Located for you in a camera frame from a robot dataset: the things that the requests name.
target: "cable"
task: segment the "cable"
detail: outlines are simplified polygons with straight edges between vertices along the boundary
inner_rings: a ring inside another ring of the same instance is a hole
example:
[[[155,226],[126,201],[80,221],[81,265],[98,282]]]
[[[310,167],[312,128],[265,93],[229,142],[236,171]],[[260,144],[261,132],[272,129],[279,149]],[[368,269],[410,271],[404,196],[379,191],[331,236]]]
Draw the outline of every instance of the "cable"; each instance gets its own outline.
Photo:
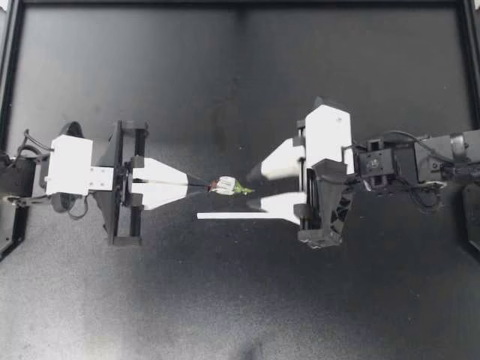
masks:
[[[87,215],[87,212],[89,212],[89,202],[88,202],[88,197],[89,195],[87,196],[84,196],[83,197],[83,205],[85,206],[84,210],[83,210],[83,213],[80,214],[80,215],[75,215],[75,214],[72,214],[71,213],[71,209],[67,211],[67,214],[68,216],[70,217],[70,219],[72,220],[80,220],[81,218],[83,218],[85,215]]]
[[[397,180],[402,185],[406,185],[406,190],[409,193],[410,199],[421,212],[425,214],[431,214],[438,211],[438,209],[440,209],[440,207],[442,206],[442,198],[440,196],[440,188],[442,186],[441,184],[412,185],[405,178],[399,177],[397,178]],[[433,191],[435,195],[435,201],[431,204],[427,204],[420,195],[420,192],[428,191]]]
[[[48,152],[52,152],[53,149],[44,145],[43,143],[41,143],[40,141],[38,141],[37,139],[35,139],[32,135],[30,135],[29,133],[29,129],[26,129],[25,131],[23,131],[23,136],[30,140],[32,143],[34,143],[36,146],[38,146],[39,148],[43,149],[43,150],[47,150]]]
[[[401,135],[402,137],[407,137],[411,139],[414,143],[417,143],[423,149],[427,150],[430,153],[432,158],[436,158],[437,160],[440,160],[449,164],[455,164],[455,161],[453,159],[439,154],[435,149],[431,148],[430,146],[425,144],[423,141],[417,139],[416,136],[412,135],[411,133],[407,133],[406,131],[401,131],[401,130],[389,130],[382,133],[382,136],[389,135],[389,134]]]

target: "black tabletop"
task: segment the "black tabletop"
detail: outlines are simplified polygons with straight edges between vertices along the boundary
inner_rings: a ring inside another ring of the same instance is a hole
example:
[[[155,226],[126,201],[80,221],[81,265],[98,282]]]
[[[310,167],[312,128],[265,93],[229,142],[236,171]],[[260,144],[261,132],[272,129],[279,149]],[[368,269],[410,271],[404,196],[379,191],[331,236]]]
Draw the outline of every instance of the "black tabletop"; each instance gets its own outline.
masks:
[[[105,148],[150,125],[147,155],[205,180],[244,179],[317,95],[380,131],[472,129],[448,8],[29,8],[8,136],[49,142],[78,121]],[[256,195],[296,189],[258,184]],[[458,188],[434,215],[359,194],[340,247],[281,220],[198,221],[245,198],[145,212],[143,246],[108,247],[100,211],[31,210],[0,264],[3,359],[478,359],[480,263]]]

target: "black frame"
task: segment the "black frame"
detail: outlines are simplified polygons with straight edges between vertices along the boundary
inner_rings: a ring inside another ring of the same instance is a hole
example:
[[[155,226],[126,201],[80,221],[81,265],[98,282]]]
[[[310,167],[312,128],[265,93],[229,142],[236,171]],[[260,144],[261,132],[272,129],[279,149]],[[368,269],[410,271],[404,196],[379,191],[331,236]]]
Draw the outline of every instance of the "black frame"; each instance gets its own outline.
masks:
[[[282,5],[282,6],[449,6],[457,14],[469,86],[469,102],[475,124],[480,128],[480,49],[477,38],[475,8],[473,0],[10,0],[0,58],[0,149],[7,145],[7,129],[11,111],[12,92],[17,69],[18,50],[25,10],[29,5],[175,5],[175,6],[239,6],[239,5]],[[23,237],[26,225],[26,209],[17,209],[14,237]]]

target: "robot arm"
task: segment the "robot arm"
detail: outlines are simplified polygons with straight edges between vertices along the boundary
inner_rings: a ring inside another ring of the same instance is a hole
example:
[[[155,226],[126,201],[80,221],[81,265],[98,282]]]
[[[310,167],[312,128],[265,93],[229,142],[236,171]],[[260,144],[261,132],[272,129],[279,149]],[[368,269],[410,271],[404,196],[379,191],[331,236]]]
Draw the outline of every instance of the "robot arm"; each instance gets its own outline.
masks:
[[[56,212],[68,213],[78,220],[87,211],[86,198],[93,195],[102,211],[104,229],[111,245],[141,243],[141,213],[143,210],[209,191],[209,184],[158,160],[145,157],[146,124],[119,121],[109,140],[105,154],[92,165],[93,142],[83,138],[81,127],[73,122],[64,127],[50,147],[40,144],[25,132],[25,140],[15,158],[3,154],[0,158],[0,194],[5,203],[14,205],[16,214],[0,221],[7,241],[0,246],[0,259],[19,241],[15,233],[19,217],[29,206],[52,205]],[[123,140],[134,137],[134,156],[124,161]],[[34,145],[47,150],[42,154]],[[34,152],[26,157],[23,152]],[[45,194],[32,196],[35,172],[40,165],[40,187]],[[84,199],[85,213],[76,216],[70,211],[77,200]],[[130,209],[130,232],[118,234],[121,206]]]
[[[257,213],[257,218],[283,218],[298,224],[298,240],[311,248],[341,243],[355,192],[404,192],[421,211],[435,212],[442,205],[441,189],[448,182],[468,185],[480,179],[480,130],[431,138],[390,130],[359,144],[352,139],[350,114],[321,99],[305,120],[297,121],[297,130],[297,137],[285,140],[247,179],[298,177],[298,192],[294,193],[298,196],[285,193],[249,205],[264,212]],[[469,187],[470,199],[477,193],[480,199],[475,188]],[[268,207],[272,200],[276,206]],[[480,218],[468,216],[472,212],[467,206],[472,207],[472,201],[464,203],[467,224]],[[254,218],[253,214],[246,213],[245,218]],[[199,218],[219,217],[199,214]]]

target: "white strip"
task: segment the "white strip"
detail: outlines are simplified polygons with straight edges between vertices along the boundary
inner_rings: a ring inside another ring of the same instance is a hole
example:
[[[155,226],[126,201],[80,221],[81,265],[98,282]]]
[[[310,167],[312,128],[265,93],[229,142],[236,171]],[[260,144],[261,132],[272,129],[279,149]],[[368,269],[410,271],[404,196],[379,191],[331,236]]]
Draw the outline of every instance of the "white strip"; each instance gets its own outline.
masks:
[[[305,118],[307,167],[323,159],[342,161],[342,147],[352,145],[350,114],[331,106],[321,105]],[[355,172],[353,152],[345,151],[346,171]]]
[[[229,220],[229,219],[279,219],[268,212],[197,212],[199,220]]]
[[[304,146],[293,146],[293,139],[286,139],[262,161],[262,175],[268,180],[298,176],[300,158],[305,157]]]

